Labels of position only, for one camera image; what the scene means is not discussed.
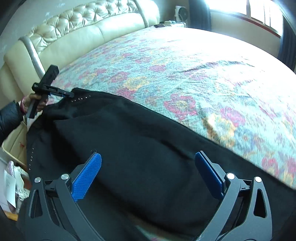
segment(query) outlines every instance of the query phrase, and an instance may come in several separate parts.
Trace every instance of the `person's arm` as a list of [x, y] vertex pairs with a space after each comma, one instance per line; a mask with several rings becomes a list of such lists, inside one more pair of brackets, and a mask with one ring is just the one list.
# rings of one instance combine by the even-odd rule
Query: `person's arm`
[[[27, 113], [30, 102], [33, 99], [41, 99], [41, 96], [30, 94], [24, 97], [22, 101], [20, 101], [20, 104], [13, 101], [0, 110], [0, 145], [2, 145], [2, 142], [8, 135], [23, 121], [23, 115]], [[39, 103], [37, 106], [38, 112], [45, 107], [47, 101], [48, 99]]]

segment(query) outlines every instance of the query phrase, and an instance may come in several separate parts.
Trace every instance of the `silver screw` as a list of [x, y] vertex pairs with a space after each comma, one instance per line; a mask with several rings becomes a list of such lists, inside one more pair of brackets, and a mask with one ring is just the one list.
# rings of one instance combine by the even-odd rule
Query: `silver screw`
[[261, 177], [255, 177], [255, 181], [260, 183], [260, 182], [262, 182], [262, 179], [261, 179]]
[[41, 181], [40, 177], [35, 178], [35, 183], [39, 183]]
[[233, 173], [227, 173], [227, 178], [228, 179], [230, 179], [230, 180], [232, 180], [232, 179], [234, 179], [235, 178], [235, 175], [233, 174]]
[[66, 174], [63, 174], [63, 175], [61, 175], [61, 178], [63, 180], [67, 180], [69, 178], [69, 175], [67, 173]]

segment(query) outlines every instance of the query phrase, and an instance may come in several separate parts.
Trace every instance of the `human hand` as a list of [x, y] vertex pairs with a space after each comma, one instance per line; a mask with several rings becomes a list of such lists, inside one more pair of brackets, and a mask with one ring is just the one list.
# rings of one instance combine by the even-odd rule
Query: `human hand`
[[[24, 106], [24, 111], [27, 113], [28, 111], [28, 108], [30, 106], [30, 103], [32, 100], [40, 100], [41, 99], [41, 95], [36, 95], [36, 94], [29, 94], [27, 95], [24, 99], [23, 99], [23, 106]], [[46, 106], [46, 103], [48, 102], [48, 97], [42, 101], [42, 102], [39, 102], [36, 110], [39, 112], [39, 111], [42, 111], [43, 108]]]

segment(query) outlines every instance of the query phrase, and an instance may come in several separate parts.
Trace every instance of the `blue gripper pad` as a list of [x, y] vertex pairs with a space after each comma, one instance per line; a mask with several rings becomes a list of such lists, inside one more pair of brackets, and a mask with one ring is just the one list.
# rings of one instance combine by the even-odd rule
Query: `blue gripper pad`
[[84, 198], [93, 180], [98, 174], [101, 165], [102, 157], [100, 154], [96, 153], [74, 180], [72, 184], [72, 197], [75, 202]]
[[216, 174], [212, 165], [203, 157], [200, 152], [195, 154], [195, 166], [205, 181], [211, 195], [214, 198], [222, 200], [224, 198], [223, 182]]

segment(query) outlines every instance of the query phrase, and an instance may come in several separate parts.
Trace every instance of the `wrinkled sheet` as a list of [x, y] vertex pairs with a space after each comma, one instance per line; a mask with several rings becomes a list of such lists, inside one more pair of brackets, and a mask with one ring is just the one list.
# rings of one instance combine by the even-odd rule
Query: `wrinkled sheet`
[[282, 62], [241, 40], [150, 27], [77, 59], [53, 85], [124, 96], [295, 188], [295, 83], [296, 75]]

